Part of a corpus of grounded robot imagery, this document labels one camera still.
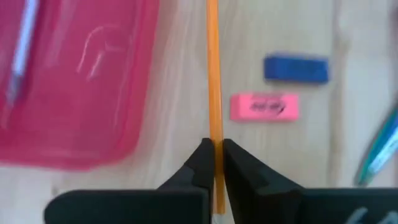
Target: wooden table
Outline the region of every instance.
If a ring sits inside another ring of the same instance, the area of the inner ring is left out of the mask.
[[[0,168],[0,223],[42,223],[54,196],[72,189],[156,188],[209,136],[205,1],[161,1],[137,149],[86,173]],[[220,0],[224,136],[306,187],[350,187],[393,104],[398,84],[398,16],[393,0]],[[265,82],[272,52],[330,58],[323,86]],[[240,91],[300,95],[295,123],[238,124],[229,97]],[[391,161],[372,186],[398,185]],[[233,223],[230,208],[219,219]]]

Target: pen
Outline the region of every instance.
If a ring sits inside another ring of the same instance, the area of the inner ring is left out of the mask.
[[[3,114],[3,122],[6,123],[14,103],[19,95],[21,83],[25,77],[29,50],[36,23],[36,15],[39,8],[39,0],[25,0],[24,11],[19,30],[17,47],[12,61],[11,76],[6,93],[6,111]]]
[[[358,185],[365,186],[380,172],[398,149],[398,110],[395,107],[374,140],[369,154],[359,171]]]

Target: plastic container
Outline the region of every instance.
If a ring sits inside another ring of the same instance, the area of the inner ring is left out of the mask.
[[[0,106],[23,8],[24,0],[0,2]],[[0,161],[84,170],[131,153],[158,9],[159,0],[41,0],[23,92],[0,129]]]

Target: white pen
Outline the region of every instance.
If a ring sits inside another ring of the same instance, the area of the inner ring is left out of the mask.
[[[8,120],[17,97],[19,96],[22,80],[25,76],[26,65],[29,58],[30,45],[36,24],[37,11],[40,0],[25,0],[24,11],[19,28],[19,38],[14,51],[11,76],[6,93],[7,111],[3,112],[3,121]]]

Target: pink eraser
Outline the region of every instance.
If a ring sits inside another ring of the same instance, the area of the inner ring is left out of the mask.
[[[299,98],[295,94],[243,93],[231,97],[234,121],[295,121]]]

